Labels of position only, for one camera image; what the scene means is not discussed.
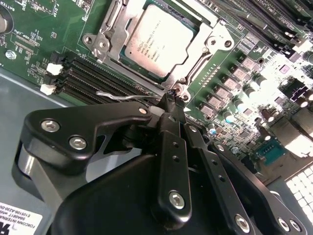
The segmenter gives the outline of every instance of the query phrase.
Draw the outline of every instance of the black mounting arm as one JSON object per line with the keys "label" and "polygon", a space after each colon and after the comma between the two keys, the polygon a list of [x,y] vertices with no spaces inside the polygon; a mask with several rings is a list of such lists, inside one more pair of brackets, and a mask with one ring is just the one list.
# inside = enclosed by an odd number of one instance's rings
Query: black mounting arm
{"label": "black mounting arm", "polygon": [[[223,144],[206,144],[166,94],[36,111],[24,122],[16,183],[55,212],[53,235],[306,235],[303,224]],[[110,152],[142,154],[87,183]]]}

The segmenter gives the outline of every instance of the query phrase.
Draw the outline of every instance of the sticker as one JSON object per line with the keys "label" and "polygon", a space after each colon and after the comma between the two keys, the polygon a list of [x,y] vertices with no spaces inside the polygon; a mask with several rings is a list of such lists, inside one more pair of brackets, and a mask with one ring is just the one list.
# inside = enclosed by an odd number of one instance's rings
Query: sticker
{"label": "sticker", "polygon": [[42,215],[0,202],[0,235],[34,235]]}

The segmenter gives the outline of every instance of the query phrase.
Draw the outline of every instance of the metal wire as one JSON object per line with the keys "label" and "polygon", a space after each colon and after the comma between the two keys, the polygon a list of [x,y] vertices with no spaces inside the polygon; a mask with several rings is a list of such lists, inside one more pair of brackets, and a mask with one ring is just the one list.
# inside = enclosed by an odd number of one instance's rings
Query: metal wire
{"label": "metal wire", "polygon": [[104,96],[112,100],[129,100],[129,99],[161,99],[158,96],[149,96],[149,95],[128,95],[128,96],[114,96],[107,92],[96,92],[99,96]]}

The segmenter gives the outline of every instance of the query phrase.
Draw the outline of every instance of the integrated circuit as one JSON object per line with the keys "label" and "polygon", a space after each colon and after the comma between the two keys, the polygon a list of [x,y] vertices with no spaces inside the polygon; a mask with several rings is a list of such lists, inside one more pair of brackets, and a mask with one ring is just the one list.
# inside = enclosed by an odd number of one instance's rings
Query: integrated circuit
{"label": "integrated circuit", "polygon": [[144,69],[165,77],[188,56],[193,32],[155,5],[147,10],[129,40],[125,55]]}

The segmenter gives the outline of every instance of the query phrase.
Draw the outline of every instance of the green circuit board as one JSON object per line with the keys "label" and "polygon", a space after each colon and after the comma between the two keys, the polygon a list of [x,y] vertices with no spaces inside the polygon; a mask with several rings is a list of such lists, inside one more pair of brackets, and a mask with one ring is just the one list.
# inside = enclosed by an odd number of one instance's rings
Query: green circuit board
{"label": "green circuit board", "polygon": [[[175,5],[171,0],[164,2]],[[227,52],[218,51],[192,82],[188,89],[192,98],[186,104],[186,116],[189,121],[204,127],[214,123],[218,127],[214,137],[230,148],[238,148],[234,152],[238,158],[242,158],[255,152],[265,143],[254,125],[255,119],[260,116],[260,109],[278,110],[279,114],[275,117],[277,120],[282,116],[289,117],[300,109],[300,106],[285,97],[278,87],[291,77],[296,77],[311,88],[312,80],[302,70],[309,63],[301,58],[296,62],[289,61],[283,55],[274,52],[222,9],[212,5],[210,1],[202,2],[208,11],[226,21],[235,47]],[[55,51],[61,54],[71,51],[97,64],[91,51],[84,45],[82,37],[86,33],[98,33],[110,3],[110,0],[0,0],[0,5],[4,6],[14,19],[13,31],[0,35],[0,66],[40,86],[46,75],[51,54]],[[303,37],[307,36],[302,29],[295,27],[294,30]],[[8,50],[16,53],[15,60],[5,56]],[[240,59],[245,56],[259,65],[258,71],[249,71],[240,64]],[[106,65],[98,66],[137,89],[145,90],[118,71]],[[231,76],[231,69],[234,66],[242,68],[251,77],[250,80],[238,82],[242,89],[232,92],[233,98],[240,98],[246,102],[251,114],[239,112],[232,98],[226,101],[215,117],[208,120],[199,107],[214,92],[216,85],[222,84],[225,76]],[[282,67],[289,69],[281,72]],[[271,89],[262,90],[256,86],[253,78],[260,74],[272,82]],[[247,86],[255,87],[259,95],[258,100],[250,100],[247,97],[244,93]],[[152,94],[150,90],[145,90],[145,93]],[[84,105],[78,98],[65,93],[59,95],[76,105]],[[278,97],[282,99],[279,104],[275,102]],[[234,123],[225,122],[223,117],[225,110],[233,113],[236,119]]]}

